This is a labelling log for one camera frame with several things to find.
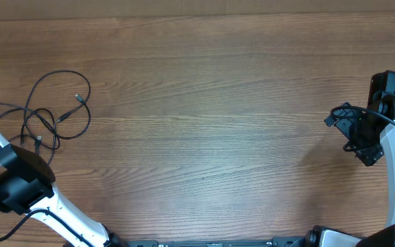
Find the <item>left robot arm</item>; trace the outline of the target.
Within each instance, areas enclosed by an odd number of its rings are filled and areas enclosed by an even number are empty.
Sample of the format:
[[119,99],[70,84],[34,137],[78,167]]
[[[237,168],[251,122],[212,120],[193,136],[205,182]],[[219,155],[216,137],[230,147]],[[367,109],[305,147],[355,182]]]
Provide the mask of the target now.
[[59,190],[56,177],[39,154],[43,146],[34,137],[33,152],[10,143],[0,133],[0,212],[23,219],[0,242],[10,238],[30,218],[46,224],[66,239],[68,246],[126,246],[103,224],[81,212]]

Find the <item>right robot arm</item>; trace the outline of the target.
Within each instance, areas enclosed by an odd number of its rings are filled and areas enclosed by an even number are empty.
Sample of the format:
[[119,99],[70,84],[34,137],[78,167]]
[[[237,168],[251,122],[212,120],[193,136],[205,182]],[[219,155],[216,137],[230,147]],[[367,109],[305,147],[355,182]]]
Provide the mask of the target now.
[[385,158],[387,167],[388,213],[385,228],[358,238],[338,230],[316,226],[303,246],[395,246],[395,71],[372,76],[365,108],[348,102],[335,107],[324,120],[346,138],[343,149],[355,154],[365,166]]

